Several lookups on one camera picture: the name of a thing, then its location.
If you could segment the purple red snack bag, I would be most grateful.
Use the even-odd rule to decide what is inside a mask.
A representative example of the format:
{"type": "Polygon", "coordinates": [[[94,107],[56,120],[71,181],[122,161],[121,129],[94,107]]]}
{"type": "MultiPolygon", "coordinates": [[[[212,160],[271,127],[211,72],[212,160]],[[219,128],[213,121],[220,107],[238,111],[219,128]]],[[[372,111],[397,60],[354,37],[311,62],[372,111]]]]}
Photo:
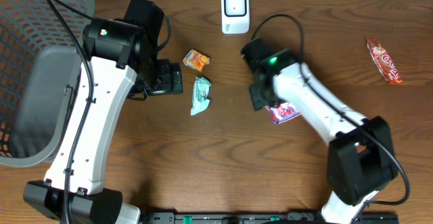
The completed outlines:
{"type": "Polygon", "coordinates": [[[290,102],[282,103],[276,107],[265,106],[274,124],[279,125],[300,116],[301,113],[290,102]]]}

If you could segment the small orange snack box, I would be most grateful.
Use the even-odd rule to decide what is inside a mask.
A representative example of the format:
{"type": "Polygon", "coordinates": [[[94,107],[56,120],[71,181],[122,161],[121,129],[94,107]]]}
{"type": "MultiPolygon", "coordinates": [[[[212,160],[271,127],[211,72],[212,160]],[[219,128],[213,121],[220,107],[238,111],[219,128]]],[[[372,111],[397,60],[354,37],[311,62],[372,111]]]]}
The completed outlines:
{"type": "Polygon", "coordinates": [[[203,67],[210,63],[210,58],[195,49],[191,49],[183,58],[183,63],[187,67],[201,72],[203,67]]]}

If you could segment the mint green snack packet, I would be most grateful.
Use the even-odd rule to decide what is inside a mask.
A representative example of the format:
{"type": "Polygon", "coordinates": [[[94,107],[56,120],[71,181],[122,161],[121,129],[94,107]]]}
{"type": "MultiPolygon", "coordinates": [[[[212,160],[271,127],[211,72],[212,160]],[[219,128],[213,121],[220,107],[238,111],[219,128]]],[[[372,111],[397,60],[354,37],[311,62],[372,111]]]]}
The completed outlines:
{"type": "Polygon", "coordinates": [[[191,116],[205,111],[209,106],[210,100],[208,96],[210,87],[211,83],[209,80],[204,77],[196,77],[195,83],[193,84],[191,116]]]}

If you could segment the red orange snack bar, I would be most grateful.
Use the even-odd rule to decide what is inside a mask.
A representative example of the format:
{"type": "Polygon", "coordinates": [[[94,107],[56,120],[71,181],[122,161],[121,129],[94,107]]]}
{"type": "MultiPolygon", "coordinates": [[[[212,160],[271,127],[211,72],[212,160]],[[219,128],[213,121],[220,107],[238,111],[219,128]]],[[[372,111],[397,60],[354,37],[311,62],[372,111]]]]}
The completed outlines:
{"type": "Polygon", "coordinates": [[[375,38],[365,37],[366,46],[380,74],[390,85],[402,85],[403,80],[386,49],[375,38]]]}

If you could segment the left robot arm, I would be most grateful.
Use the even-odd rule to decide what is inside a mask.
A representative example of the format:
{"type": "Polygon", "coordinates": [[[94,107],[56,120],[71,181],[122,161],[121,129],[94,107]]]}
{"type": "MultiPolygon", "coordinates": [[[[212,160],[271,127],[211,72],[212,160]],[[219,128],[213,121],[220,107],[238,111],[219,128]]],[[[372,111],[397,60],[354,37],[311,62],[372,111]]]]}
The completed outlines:
{"type": "Polygon", "coordinates": [[[141,211],[105,187],[106,161],[127,99],[183,91],[181,67],[158,59],[159,34],[169,20],[149,0],[131,0],[121,19],[94,18],[78,53],[80,81],[58,153],[42,180],[30,181],[24,201],[61,223],[138,223],[141,211]]]}

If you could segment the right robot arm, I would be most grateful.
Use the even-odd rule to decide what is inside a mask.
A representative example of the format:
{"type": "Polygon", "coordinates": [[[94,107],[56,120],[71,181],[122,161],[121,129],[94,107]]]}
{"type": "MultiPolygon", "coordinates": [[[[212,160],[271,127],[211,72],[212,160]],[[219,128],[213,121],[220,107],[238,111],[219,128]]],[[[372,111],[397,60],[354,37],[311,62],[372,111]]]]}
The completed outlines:
{"type": "Polygon", "coordinates": [[[258,38],[241,55],[254,75],[249,86],[254,109],[290,102],[327,145],[332,193],[321,209],[323,220],[352,223],[398,175],[390,127],[341,102],[289,49],[274,52],[258,38]]]}

